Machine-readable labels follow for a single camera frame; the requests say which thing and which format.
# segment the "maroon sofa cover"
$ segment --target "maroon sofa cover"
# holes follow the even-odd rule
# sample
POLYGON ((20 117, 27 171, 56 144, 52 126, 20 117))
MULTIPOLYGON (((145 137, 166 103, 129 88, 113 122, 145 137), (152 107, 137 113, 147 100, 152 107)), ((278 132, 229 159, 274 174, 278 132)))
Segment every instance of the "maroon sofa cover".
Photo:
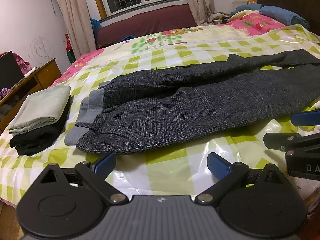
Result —
POLYGON ((188 4, 173 5, 134 15, 99 30, 98 44, 118 43, 128 35, 141 37, 152 33, 197 26, 188 4))

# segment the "wooden cabinet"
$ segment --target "wooden cabinet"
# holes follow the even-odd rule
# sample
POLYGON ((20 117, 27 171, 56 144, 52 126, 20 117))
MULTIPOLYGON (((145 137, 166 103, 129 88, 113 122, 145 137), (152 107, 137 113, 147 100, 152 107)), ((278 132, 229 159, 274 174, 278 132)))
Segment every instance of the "wooden cabinet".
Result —
POLYGON ((48 88, 59 77, 61 77, 61 72, 54 58, 20 80, 12 91, 0 101, 0 107, 4 104, 12 106, 12 109, 0 121, 0 134, 16 116, 28 95, 48 88))

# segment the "window sill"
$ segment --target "window sill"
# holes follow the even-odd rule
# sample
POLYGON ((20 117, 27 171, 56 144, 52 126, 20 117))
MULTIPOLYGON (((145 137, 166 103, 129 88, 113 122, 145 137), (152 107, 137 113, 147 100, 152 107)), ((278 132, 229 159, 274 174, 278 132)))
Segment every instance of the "window sill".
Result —
POLYGON ((108 16, 107 18, 104 18, 104 19, 100 20, 99 22, 100 22, 100 23, 103 23, 103 22, 105 22, 105 21, 108 21, 108 20, 113 19, 113 18, 116 18, 116 17, 118 17, 118 16, 127 14, 127 13, 129 13, 129 12, 133 12, 133 11, 136 11, 136 10, 139 10, 139 9, 147 8, 147 7, 150 7, 150 6, 153 6, 153 5, 158 5, 158 4, 168 3, 168 2, 174 2, 174 1, 181 1, 181 0, 162 0, 162 1, 158 1, 158 2, 153 2, 153 3, 148 3, 148 4, 140 5, 140 6, 137 6, 137 7, 135 7, 135 8, 131 8, 131 9, 128 9, 128 10, 125 10, 125 11, 122 11, 122 12, 119 12, 119 13, 116 13, 116 14, 113 14, 113 15, 110 15, 110 16, 108 16))

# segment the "bed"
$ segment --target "bed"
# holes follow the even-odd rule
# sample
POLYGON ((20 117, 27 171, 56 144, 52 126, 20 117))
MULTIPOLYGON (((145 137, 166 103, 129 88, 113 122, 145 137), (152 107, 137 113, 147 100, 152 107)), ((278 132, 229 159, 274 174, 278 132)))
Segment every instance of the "bed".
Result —
MULTIPOLYGON (((8 130, 0 136, 0 198, 10 205, 17 205, 49 163, 67 168, 99 158, 64 144, 67 131, 76 121, 82 99, 97 89, 99 83, 138 70, 225 61, 229 54, 250 57, 297 49, 305 49, 320 58, 318 37, 301 25, 284 26, 274 19, 252 13, 226 25, 164 31, 83 55, 53 84, 70 86, 73 101, 65 131, 51 147, 32 157, 18 157, 16 150, 9 146, 12 136, 8 130)), ((279 67, 265 66, 264 69, 276 71, 279 67)), ((319 99, 304 110, 313 110, 317 106, 320 106, 319 99)), ((285 172, 284 153, 267 149, 262 141, 264 134, 298 132, 307 135, 320 131, 320 126, 294 127, 289 120, 289 116, 282 116, 185 144, 139 155, 118 156, 116 169, 106 181, 129 198, 135 194, 189 194, 194 197, 216 182, 206 166, 210 152, 216 152, 231 163, 244 162, 250 168, 275 163, 285 172)), ((319 202, 320 182, 288 179, 306 201, 311 214, 319 202)))

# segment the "pencil scribble on wall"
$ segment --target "pencil scribble on wall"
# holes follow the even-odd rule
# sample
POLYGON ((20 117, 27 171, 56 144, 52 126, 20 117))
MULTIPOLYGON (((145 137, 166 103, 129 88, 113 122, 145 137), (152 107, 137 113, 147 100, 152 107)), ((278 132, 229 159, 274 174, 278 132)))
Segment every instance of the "pencil scribble on wall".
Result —
POLYGON ((32 55, 36 62, 44 64, 54 58, 54 46, 45 38, 36 38, 30 44, 32 55))

